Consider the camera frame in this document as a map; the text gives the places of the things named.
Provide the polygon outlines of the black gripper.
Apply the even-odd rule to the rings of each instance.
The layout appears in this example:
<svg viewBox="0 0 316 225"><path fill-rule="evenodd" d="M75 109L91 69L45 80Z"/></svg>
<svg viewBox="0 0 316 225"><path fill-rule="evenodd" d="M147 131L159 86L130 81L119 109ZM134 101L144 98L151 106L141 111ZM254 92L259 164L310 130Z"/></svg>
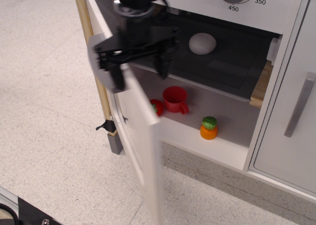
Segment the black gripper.
<svg viewBox="0 0 316 225"><path fill-rule="evenodd" d="M175 59L179 29L157 25L151 10L141 13L136 10L116 10L114 14L116 31L94 49L99 54L100 68L110 72L116 89L125 90L120 65L148 56L153 56L158 75L166 79Z"/></svg>

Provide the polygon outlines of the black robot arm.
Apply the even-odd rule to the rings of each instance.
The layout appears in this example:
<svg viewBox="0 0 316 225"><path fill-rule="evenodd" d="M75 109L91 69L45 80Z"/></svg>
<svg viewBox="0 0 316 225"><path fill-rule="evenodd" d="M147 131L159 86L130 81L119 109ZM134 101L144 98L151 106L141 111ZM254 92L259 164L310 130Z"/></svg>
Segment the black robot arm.
<svg viewBox="0 0 316 225"><path fill-rule="evenodd" d="M126 90L121 65L147 56L154 56L155 69L166 78L175 59L177 27L155 26L152 15L156 0L113 0L119 25L104 41L92 45L96 58L93 71L113 93Z"/></svg>

